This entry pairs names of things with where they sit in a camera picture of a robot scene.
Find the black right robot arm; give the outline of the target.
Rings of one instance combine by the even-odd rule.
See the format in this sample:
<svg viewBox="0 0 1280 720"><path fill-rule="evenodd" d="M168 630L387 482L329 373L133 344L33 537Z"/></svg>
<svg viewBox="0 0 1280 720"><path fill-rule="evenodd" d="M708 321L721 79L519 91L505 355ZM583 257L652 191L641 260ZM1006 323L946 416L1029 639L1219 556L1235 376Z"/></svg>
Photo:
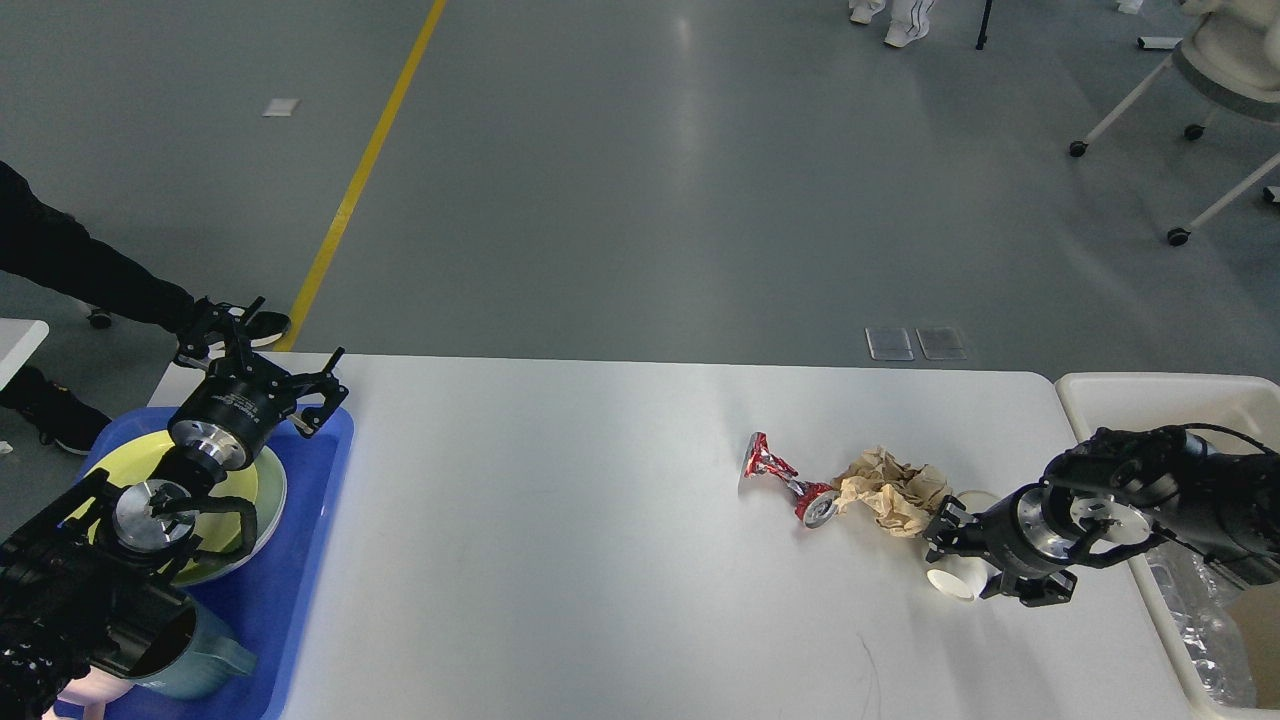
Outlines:
<svg viewBox="0 0 1280 720"><path fill-rule="evenodd" d="M975 559L982 598L1066 603L1074 568L1106 569L1165 544L1197 553L1240 589L1277 580L1277 452L1224 454L1207 423L1098 429L1041 478L972 511L950 495L924 530L925 561Z"/></svg>

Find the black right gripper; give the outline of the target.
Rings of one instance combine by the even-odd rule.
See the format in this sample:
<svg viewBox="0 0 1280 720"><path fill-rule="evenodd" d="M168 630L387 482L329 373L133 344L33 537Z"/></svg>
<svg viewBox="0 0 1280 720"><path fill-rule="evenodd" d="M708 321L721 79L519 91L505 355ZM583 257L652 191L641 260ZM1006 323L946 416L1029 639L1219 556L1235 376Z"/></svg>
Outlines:
<svg viewBox="0 0 1280 720"><path fill-rule="evenodd" d="M1068 603L1078 578L1071 551L1082 528L1068 493L1044 484L1024 486L991 506L991 497L945 497L923 534L925 562L980 559L997 569L979 593L1007 596L1029 609Z"/></svg>

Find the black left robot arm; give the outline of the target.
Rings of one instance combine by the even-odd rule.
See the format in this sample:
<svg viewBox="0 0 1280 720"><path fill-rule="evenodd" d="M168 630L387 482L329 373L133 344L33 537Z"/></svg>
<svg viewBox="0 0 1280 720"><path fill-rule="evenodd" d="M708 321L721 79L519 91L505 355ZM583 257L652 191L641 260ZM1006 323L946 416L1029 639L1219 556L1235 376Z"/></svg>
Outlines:
<svg viewBox="0 0 1280 720"><path fill-rule="evenodd" d="M192 562L228 568L259 543L250 498L219 496L291 421L312 438L348 389L335 369L293 374L246 334L259 305L198 301L174 361L204 379L166 424L166 447L138 480L102 466L3 543L3 716L37 719L68 684L100 670L178 700L200 700L257 656L177 579Z"/></svg>

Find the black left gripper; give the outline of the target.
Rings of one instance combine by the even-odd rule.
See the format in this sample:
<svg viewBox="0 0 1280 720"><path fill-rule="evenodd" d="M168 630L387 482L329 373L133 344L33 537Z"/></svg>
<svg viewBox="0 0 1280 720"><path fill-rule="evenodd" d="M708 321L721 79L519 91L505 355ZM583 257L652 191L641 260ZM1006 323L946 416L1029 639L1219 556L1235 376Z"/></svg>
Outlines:
<svg viewBox="0 0 1280 720"><path fill-rule="evenodd" d="M209 373L215 363L210 346L220 340L223 357L243 365L253 351L246 328L265 302L262 296L247 307L196 300L193 315L175 336L172 364ZM306 439L323 429L349 395L335 374L344 355L346 348L337 347L316 372L291 373L273 364L266 375L207 375L177 409L168 434L177 447L200 450L224 470L243 470L284 420Z"/></svg>

